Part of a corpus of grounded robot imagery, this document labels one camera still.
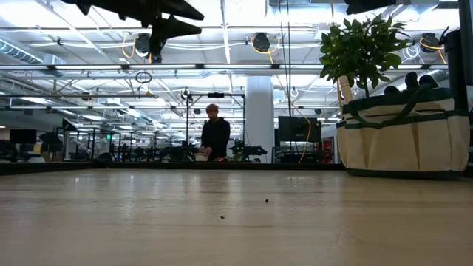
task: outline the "ceiling light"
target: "ceiling light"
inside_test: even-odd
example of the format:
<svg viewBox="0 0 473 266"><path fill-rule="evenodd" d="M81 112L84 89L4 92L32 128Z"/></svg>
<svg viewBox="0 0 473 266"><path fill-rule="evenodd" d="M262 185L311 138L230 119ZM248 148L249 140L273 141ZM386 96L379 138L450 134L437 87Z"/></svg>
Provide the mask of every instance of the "ceiling light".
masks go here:
<svg viewBox="0 0 473 266"><path fill-rule="evenodd" d="M118 60L123 61L123 62L125 62L125 63L127 63L127 64L130 64L130 62L129 62L128 60L126 60L125 58L119 58Z"/></svg>
<svg viewBox="0 0 473 266"><path fill-rule="evenodd" d="M130 65L130 69L195 69L193 64L139 64Z"/></svg>
<svg viewBox="0 0 473 266"><path fill-rule="evenodd" d="M270 69L270 64L205 64L205 69Z"/></svg>
<svg viewBox="0 0 473 266"><path fill-rule="evenodd" d="M288 69L289 65L281 65L282 69ZM321 64L291 64L291 69L323 69L324 65Z"/></svg>
<svg viewBox="0 0 473 266"><path fill-rule="evenodd" d="M0 66L0 70L48 70L47 66Z"/></svg>
<svg viewBox="0 0 473 266"><path fill-rule="evenodd" d="M47 109L45 106L8 106L10 109Z"/></svg>
<svg viewBox="0 0 473 266"><path fill-rule="evenodd" d="M51 106L53 109L88 109L88 106Z"/></svg>
<svg viewBox="0 0 473 266"><path fill-rule="evenodd" d="M422 68L422 65L399 65L398 69L420 69Z"/></svg>
<svg viewBox="0 0 473 266"><path fill-rule="evenodd" d="M39 103L39 104L48 104L50 103L48 100L45 100L43 98L37 98L37 97L21 97L20 99L22 100L27 100L32 103Z"/></svg>
<svg viewBox="0 0 473 266"><path fill-rule="evenodd" d="M431 65L430 69L448 69L448 65Z"/></svg>
<svg viewBox="0 0 473 266"><path fill-rule="evenodd" d="M67 115L75 115L73 112L70 112L70 111L67 111L67 110L60 110L60 112L63 112L64 114L67 114Z"/></svg>
<svg viewBox="0 0 473 266"><path fill-rule="evenodd" d="M105 120L105 118L99 117L97 115L82 115L82 117L84 117L86 119L89 119L89 120L96 120L96 121Z"/></svg>
<svg viewBox="0 0 473 266"><path fill-rule="evenodd" d="M133 110L133 109L127 109L126 112L128 112L130 115L136 117L136 118L139 118L141 117L141 114L136 111L136 110Z"/></svg>
<svg viewBox="0 0 473 266"><path fill-rule="evenodd" d="M121 69L121 65L77 65L77 66L56 66L57 70L113 70Z"/></svg>

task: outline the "computer monitor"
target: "computer monitor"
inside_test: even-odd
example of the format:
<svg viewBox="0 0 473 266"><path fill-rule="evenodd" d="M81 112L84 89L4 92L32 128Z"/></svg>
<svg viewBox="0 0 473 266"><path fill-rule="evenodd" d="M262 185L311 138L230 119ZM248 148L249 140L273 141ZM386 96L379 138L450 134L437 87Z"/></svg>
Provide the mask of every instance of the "computer monitor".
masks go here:
<svg viewBox="0 0 473 266"><path fill-rule="evenodd" d="M321 123L317 118L308 118L311 125L309 142L321 141ZM309 123L304 117L279 117L279 141L305 142L309 134Z"/></svg>
<svg viewBox="0 0 473 266"><path fill-rule="evenodd" d="M13 144L36 144L36 129L11 129L10 142Z"/></svg>

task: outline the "ceiling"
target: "ceiling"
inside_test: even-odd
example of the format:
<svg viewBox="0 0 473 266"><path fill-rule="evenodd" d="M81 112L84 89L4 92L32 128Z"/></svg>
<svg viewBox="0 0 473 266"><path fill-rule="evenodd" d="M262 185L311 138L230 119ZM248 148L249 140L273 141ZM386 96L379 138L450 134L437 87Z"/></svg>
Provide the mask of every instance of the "ceiling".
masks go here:
<svg viewBox="0 0 473 266"><path fill-rule="evenodd" d="M29 54L44 58L46 54L55 55L64 64L148 64L148 58L133 54L133 40L139 33L150 33L150 29L140 27L140 22L133 19L122 21L118 15L100 8L92 8L88 16L71 4L62 1L49 1L51 9L38 3L40 0L4 0L0 2L0 39L8 40ZM188 0L188 2L205 15L203 21L192 21L179 18L190 24L202 27L200 35L192 35L169 40L163 49L163 64L270 64L268 54L255 52L251 46L251 37L257 32L268 34L274 49L271 54L275 64L288 64L289 54L292 64L320 64L319 42L321 34L327 32L332 23L343 24L343 19L363 20L377 14L393 14L395 21L406 23L406 33L411 38L419 39L422 33L435 33L437 37L450 26L456 29L460 26L458 9L439 8L443 1L419 1L421 4L412 6L393 6L373 10L372 12L347 16L346 5L335 2L335 12L332 17L330 1L291 0L289 14L286 2L282 2L282 12L275 7L274 1L265 0ZM284 38L285 49L278 44L278 39ZM400 53L403 64L443 64L438 53L425 53L419 50L418 44L410 50ZM0 64L24 64L9 55L0 54ZM62 72L62 76L47 75L40 71L5 71L0 81L0 92L4 94L50 95L61 93L63 96L76 95L84 92L91 94L115 95L118 104L123 106L155 106L160 109L137 109L142 117L135 120L129 115L120 115L116 111L104 109L70 110L71 114L63 115L80 121L92 122L77 115L104 116L109 122L146 122L182 123L185 110L164 109L167 106L183 105L180 94L183 89L191 93L233 92L245 93L247 75L269 75L276 90L287 89L284 71L247 71L238 69L222 69L220 71L201 70L153 70L153 81L139 84L135 80L137 71L83 71L82 69ZM401 85L399 80L405 75L404 71L392 71L388 77ZM291 87L293 103L306 106L302 109L304 115L315 115L314 106L337 106L336 88L330 81L319 79L317 71L291 72ZM159 98L124 98L124 95L144 94L146 91ZM280 102L275 102L275 116L287 115L287 97L284 93L276 93ZM25 99L5 100L2 105L41 105L41 106L102 106L102 99L93 98L83 101L80 98L49 99L47 102L33 102ZM209 103L223 106L234 106L226 109L223 116L242 117L240 107L230 98L203 98L196 106L204 107ZM336 109L324 109L322 117L336 116ZM195 120L198 129L204 120Z"/></svg>

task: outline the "white bag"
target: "white bag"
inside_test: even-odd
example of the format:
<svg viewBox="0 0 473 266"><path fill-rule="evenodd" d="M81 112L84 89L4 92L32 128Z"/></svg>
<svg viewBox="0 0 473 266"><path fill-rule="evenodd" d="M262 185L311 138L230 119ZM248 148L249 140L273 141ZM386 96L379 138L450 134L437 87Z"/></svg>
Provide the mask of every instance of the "white bag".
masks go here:
<svg viewBox="0 0 473 266"><path fill-rule="evenodd" d="M353 100L342 108L338 149L349 174L459 177L468 162L468 113L454 110L449 89Z"/></svg>

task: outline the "person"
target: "person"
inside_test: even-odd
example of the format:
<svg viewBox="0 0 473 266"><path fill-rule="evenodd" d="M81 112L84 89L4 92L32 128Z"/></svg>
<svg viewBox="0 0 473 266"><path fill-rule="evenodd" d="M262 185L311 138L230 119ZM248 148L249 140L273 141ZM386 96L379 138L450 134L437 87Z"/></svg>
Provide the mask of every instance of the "person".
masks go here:
<svg viewBox="0 0 473 266"><path fill-rule="evenodd" d="M214 161L227 156L227 144L230 139L230 123L223 117L218 117L219 108L215 104L207 106L208 122L202 129L200 152L205 154L208 161Z"/></svg>

